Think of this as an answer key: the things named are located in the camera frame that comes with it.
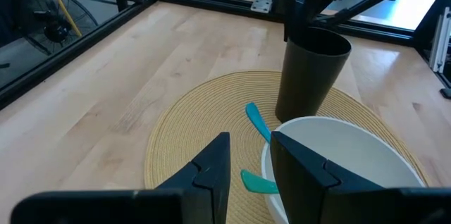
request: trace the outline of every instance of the cup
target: cup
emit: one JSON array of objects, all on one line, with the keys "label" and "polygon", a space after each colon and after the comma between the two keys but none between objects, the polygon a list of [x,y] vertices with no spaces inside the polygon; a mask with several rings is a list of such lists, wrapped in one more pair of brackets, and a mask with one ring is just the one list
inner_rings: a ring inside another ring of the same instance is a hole
[{"label": "cup", "polygon": [[315,116],[350,52],[349,41],[329,30],[306,27],[291,34],[280,79],[277,118],[284,123]]}]

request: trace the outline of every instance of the wooden table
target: wooden table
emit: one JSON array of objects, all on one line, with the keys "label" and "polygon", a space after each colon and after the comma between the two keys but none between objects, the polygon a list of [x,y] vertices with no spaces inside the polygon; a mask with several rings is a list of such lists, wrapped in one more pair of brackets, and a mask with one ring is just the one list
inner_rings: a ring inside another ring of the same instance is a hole
[{"label": "wooden table", "polygon": [[[415,50],[348,37],[335,86],[406,141],[435,185],[451,185],[451,102]],[[283,26],[157,2],[0,111],[0,220],[29,194],[139,189],[160,113],[235,70],[280,70]]]}]

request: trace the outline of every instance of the fan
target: fan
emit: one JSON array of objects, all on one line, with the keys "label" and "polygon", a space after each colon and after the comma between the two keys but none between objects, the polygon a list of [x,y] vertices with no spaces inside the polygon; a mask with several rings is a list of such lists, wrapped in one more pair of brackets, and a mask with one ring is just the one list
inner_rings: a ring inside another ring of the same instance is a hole
[{"label": "fan", "polygon": [[[79,38],[57,0],[12,0],[16,27],[24,38],[46,55]],[[62,0],[82,35],[97,28],[92,14],[76,0]]]}]

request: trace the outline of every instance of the spoon handle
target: spoon handle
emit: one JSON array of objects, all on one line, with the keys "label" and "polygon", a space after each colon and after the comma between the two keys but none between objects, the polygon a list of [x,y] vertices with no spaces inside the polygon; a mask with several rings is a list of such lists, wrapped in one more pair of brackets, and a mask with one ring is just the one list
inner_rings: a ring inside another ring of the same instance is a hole
[{"label": "spoon handle", "polygon": [[278,194],[277,184],[266,180],[258,175],[254,175],[248,170],[241,170],[241,181],[250,192],[261,194]]},{"label": "spoon handle", "polygon": [[261,136],[269,143],[271,141],[271,131],[268,126],[266,126],[265,121],[260,115],[259,109],[253,102],[246,105],[246,114],[252,124],[254,124],[255,128],[260,132]]}]

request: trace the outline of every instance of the tan placemat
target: tan placemat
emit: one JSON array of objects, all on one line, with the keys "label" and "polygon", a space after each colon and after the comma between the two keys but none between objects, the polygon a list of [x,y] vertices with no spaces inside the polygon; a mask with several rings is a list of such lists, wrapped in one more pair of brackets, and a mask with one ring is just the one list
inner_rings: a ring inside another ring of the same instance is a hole
[{"label": "tan placemat", "polygon": [[[253,101],[270,129],[280,122],[274,115],[280,73],[231,73],[205,82],[181,97],[159,118],[149,140],[144,177],[153,188],[172,176],[222,131],[230,132],[231,181],[228,223],[273,223],[264,197],[245,190],[240,170],[260,172],[264,139],[248,121],[245,104]],[[354,123],[379,136],[406,158],[427,184],[418,160],[369,108],[338,89],[332,89],[318,116]]]}]

